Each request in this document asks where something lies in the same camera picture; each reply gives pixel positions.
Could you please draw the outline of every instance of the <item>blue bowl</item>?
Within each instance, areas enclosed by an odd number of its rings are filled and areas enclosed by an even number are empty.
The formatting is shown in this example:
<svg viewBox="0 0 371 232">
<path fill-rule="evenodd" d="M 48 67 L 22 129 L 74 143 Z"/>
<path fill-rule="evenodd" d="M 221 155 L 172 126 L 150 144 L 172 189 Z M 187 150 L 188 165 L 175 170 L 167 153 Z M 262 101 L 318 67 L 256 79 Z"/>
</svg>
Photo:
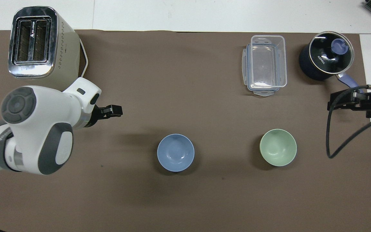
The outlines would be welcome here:
<svg viewBox="0 0 371 232">
<path fill-rule="evenodd" d="M 184 135 L 167 135 L 158 145 L 157 158 L 165 169 L 181 172 L 193 162 L 194 146 Z"/>
</svg>

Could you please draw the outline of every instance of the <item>white table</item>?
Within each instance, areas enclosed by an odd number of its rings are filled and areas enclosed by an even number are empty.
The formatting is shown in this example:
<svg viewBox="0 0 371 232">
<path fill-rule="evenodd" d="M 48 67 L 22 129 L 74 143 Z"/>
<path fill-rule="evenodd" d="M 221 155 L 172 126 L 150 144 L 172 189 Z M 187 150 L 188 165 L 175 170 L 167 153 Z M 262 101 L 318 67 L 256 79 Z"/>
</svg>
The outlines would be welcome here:
<svg viewBox="0 0 371 232">
<path fill-rule="evenodd" d="M 11 29 L 18 9 L 47 4 L 74 29 L 360 34 L 371 84 L 371 12 L 363 0 L 0 0 L 0 30 Z"/>
</svg>

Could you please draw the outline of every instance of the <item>clear plastic food container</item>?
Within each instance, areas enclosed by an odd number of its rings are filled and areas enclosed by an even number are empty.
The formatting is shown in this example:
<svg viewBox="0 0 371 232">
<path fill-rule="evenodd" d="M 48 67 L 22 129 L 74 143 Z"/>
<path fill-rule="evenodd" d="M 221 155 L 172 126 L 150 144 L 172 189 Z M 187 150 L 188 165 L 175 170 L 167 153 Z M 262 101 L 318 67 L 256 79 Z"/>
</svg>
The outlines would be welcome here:
<svg viewBox="0 0 371 232">
<path fill-rule="evenodd" d="M 250 91 L 270 96 L 287 84 L 286 44 L 280 35 L 255 35 L 243 49 L 243 81 Z"/>
</svg>

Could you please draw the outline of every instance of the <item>toaster slot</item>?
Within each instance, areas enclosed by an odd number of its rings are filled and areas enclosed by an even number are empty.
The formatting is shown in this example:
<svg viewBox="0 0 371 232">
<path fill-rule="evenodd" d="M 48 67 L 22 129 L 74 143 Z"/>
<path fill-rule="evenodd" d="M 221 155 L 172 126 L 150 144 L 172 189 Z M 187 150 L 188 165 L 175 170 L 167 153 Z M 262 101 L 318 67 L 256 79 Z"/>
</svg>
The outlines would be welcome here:
<svg viewBox="0 0 371 232">
<path fill-rule="evenodd" d="M 38 20 L 35 24 L 35 40 L 34 40 L 34 61 L 46 60 L 45 54 L 47 54 L 47 45 L 49 38 L 48 34 L 48 22 L 47 20 Z"/>
<path fill-rule="evenodd" d="M 27 61 L 28 51 L 30 46 L 30 34 L 31 34 L 31 21 L 21 21 L 19 23 L 19 35 L 17 43 L 17 61 Z"/>
</svg>

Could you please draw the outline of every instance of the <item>brown mat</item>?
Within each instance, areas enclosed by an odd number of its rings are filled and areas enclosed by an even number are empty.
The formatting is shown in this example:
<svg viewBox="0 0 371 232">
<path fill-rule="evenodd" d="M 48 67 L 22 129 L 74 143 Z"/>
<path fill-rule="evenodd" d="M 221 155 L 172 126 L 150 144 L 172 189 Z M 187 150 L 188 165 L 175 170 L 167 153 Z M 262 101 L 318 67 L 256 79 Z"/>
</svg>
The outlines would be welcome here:
<svg viewBox="0 0 371 232">
<path fill-rule="evenodd" d="M 49 176 L 0 172 L 0 229 L 8 231 L 371 231 L 371 131 L 336 158 L 325 154 L 326 105 L 344 85 L 307 78 L 298 55 L 314 34 L 286 39 L 288 85 L 255 97 L 241 55 L 252 35 L 169 31 L 78 31 L 102 90 L 99 106 L 124 116 L 75 131 L 70 160 Z M 365 83 L 359 36 L 349 70 Z M 26 85 L 7 71 L 9 31 L 0 31 L 0 103 Z M 336 111 L 332 150 L 368 123 Z M 270 129 L 295 137 L 285 167 L 266 163 Z M 186 135 L 196 149 L 181 173 L 158 163 L 159 141 Z"/>
</svg>

